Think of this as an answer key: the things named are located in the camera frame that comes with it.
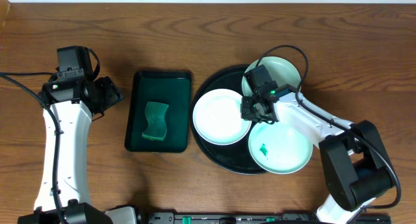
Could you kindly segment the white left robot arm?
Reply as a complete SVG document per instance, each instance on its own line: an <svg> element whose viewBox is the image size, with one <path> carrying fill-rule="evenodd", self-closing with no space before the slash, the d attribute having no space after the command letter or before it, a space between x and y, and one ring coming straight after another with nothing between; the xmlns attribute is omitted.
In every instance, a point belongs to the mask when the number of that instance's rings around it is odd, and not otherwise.
<svg viewBox="0 0 416 224"><path fill-rule="evenodd" d="M137 223L133 206L102 212L91 204L86 176L87 138L92 118L124 97L109 77L57 79L39 98L46 129L42 183L34 212L22 223Z"/></svg>

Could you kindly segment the white plate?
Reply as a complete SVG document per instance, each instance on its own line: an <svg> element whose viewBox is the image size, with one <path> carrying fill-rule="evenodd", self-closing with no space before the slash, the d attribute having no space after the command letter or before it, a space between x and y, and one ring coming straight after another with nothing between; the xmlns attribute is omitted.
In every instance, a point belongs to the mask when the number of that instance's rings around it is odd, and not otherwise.
<svg viewBox="0 0 416 224"><path fill-rule="evenodd" d="M241 117L242 95L229 89L203 94L192 111L193 126L203 140L215 145L231 145L243 139L252 122Z"/></svg>

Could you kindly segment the green scrub sponge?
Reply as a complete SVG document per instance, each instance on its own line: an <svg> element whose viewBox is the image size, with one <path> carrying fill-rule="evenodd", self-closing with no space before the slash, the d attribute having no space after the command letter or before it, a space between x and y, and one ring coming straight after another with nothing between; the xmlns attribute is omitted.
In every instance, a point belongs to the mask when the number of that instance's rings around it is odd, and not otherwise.
<svg viewBox="0 0 416 224"><path fill-rule="evenodd" d="M166 113L169 105L149 101L145 107L145 117L148 123L142 133L147 140L164 141L167 135Z"/></svg>

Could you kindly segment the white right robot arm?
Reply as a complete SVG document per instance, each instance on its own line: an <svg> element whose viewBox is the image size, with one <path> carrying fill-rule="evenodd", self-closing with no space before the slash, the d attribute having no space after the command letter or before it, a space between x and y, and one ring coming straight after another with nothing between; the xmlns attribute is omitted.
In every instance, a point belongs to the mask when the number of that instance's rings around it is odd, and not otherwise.
<svg viewBox="0 0 416 224"><path fill-rule="evenodd" d="M241 117L282 123L297 130L320 151L329 196L316 211L323 223L352 223L372 202L400 183L379 132L369 121L352 123L307 100L294 87L270 82L242 97Z"/></svg>

